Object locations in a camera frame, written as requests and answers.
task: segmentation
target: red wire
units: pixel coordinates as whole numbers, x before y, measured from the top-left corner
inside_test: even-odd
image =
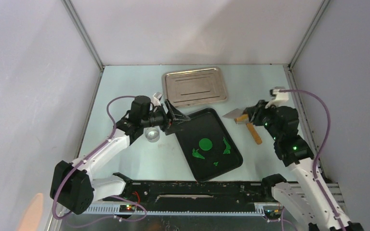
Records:
[[[140,203],[140,201],[141,201],[141,200],[140,200],[140,195],[138,195],[137,191],[134,191],[134,192],[133,192],[133,194],[137,196],[137,198],[138,198],[138,202],[137,202],[137,203],[139,204],[139,203]]]

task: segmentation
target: green piece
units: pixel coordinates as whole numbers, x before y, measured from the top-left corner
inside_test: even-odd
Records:
[[[199,149],[197,149],[197,150],[195,151],[195,148],[194,148],[194,149],[192,149],[192,155],[193,155],[194,157],[196,157],[196,158],[205,159],[205,157],[204,157],[204,156],[202,156],[200,153],[198,153],[198,150],[199,150]]]
[[[224,143],[226,145],[226,148],[224,150],[224,154],[230,154],[230,144],[226,141],[225,137],[224,137]]]
[[[204,151],[209,151],[212,148],[212,141],[208,138],[203,138],[199,141],[199,147]]]

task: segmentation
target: floor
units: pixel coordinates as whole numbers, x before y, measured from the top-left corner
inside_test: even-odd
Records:
[[[110,100],[122,95],[152,96],[162,92],[162,75],[166,72],[206,67],[203,65],[128,65],[107,66],[104,70],[93,110],[87,126],[80,154],[86,154],[101,143],[111,132],[112,123],[106,114]],[[282,65],[219,65],[224,75],[228,100],[222,103],[180,107],[188,114],[211,107],[219,116],[235,108],[255,105],[258,100],[270,100],[269,90],[275,86],[288,88]],[[117,119],[130,108],[131,99],[122,99],[110,107]],[[294,107],[292,100],[287,106]],[[278,160],[273,149],[273,139],[264,128],[256,130],[263,143],[257,145],[246,126],[237,125],[231,119],[222,122],[243,156],[243,165],[214,178],[217,181],[261,180],[280,173],[287,180],[292,175]],[[95,178],[106,178],[120,172],[135,180],[195,180],[175,135],[165,136],[150,143],[144,136],[116,155]]]

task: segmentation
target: white wall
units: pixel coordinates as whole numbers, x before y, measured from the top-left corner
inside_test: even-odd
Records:
[[[0,0],[0,231],[80,143],[99,70],[59,0]]]
[[[322,0],[74,0],[105,64],[290,62]]]
[[[370,230],[370,1],[331,1],[293,73],[299,88],[330,109],[322,163],[339,183],[351,219]],[[304,98],[321,143],[325,113]]]

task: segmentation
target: metal tray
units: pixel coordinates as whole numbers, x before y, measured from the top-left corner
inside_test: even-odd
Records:
[[[175,107],[227,100],[222,71],[215,66],[165,73],[162,88]]]

